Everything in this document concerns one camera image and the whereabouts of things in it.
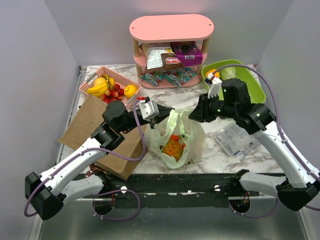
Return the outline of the orange pineapple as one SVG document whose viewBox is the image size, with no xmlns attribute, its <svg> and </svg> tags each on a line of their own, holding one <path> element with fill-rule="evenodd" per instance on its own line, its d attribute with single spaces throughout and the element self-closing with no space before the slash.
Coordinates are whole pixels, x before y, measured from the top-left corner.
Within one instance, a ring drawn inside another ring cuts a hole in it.
<svg viewBox="0 0 320 240">
<path fill-rule="evenodd" d="M 179 141 L 169 140 L 163 147 L 162 152 L 170 157 L 173 157 L 176 162 L 180 160 L 183 155 L 184 148 Z"/>
</svg>

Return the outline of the orange carrot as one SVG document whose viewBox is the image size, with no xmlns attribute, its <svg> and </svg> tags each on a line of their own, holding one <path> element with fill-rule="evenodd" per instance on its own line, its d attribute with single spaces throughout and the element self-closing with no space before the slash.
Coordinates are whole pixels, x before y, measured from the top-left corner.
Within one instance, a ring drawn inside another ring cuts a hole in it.
<svg viewBox="0 0 320 240">
<path fill-rule="evenodd" d="M 172 134 L 169 139 L 178 142 L 180 140 L 180 136 Z"/>
</svg>

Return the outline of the light green plastic grocery bag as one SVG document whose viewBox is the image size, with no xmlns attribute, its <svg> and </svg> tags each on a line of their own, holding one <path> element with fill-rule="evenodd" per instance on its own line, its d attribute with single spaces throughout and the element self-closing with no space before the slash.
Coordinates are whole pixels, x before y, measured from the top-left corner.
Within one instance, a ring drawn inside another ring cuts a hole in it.
<svg viewBox="0 0 320 240">
<path fill-rule="evenodd" d="M 189 119 L 191 109 L 171 110 L 169 116 L 152 129 L 147 126 L 144 139 L 148 150 L 169 169 L 178 169 L 202 159 L 206 134 L 197 121 Z"/>
</svg>

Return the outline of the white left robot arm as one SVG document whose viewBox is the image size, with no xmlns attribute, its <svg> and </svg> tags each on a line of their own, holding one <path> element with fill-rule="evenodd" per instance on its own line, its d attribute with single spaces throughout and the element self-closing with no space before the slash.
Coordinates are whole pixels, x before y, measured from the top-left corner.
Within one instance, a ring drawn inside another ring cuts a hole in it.
<svg viewBox="0 0 320 240">
<path fill-rule="evenodd" d="M 159 105 L 148 97 L 136 99 L 132 111 L 128 111 L 120 100 L 107 104 L 102 114 L 102 124 L 77 150 L 41 174 L 31 172 L 25 177 L 27 202 L 24 215 L 32 217 L 32 214 L 28 213 L 28 207 L 32 206 L 34 214 L 45 221 L 55 216 L 69 201 L 90 195 L 107 197 L 111 185 L 100 176 L 93 174 L 81 180 L 75 180 L 75 177 L 86 167 L 107 155 L 114 155 L 129 162 L 142 160 L 147 150 L 142 126 L 161 123 L 172 110 L 171 107 Z M 124 141 L 124 135 L 133 129 L 138 129 L 140 134 L 142 142 L 140 157 L 129 158 L 114 152 L 114 149 Z"/>
</svg>

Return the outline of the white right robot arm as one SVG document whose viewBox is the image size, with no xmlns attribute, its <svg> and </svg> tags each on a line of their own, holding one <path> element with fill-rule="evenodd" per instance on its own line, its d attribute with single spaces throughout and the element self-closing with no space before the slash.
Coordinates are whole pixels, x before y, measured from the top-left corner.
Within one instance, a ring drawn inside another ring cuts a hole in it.
<svg viewBox="0 0 320 240">
<path fill-rule="evenodd" d="M 241 170 L 232 177 L 230 191 L 236 196 L 255 191 L 277 197 L 292 211 L 305 207 L 320 191 L 319 170 L 284 137 L 273 112 L 263 103 L 251 102 L 244 81 L 232 78 L 213 87 L 222 90 L 223 100 L 218 95 L 201 94 L 189 119 L 199 123 L 210 123 L 217 117 L 233 119 L 267 149 L 285 174 L 275 177 Z"/>
</svg>

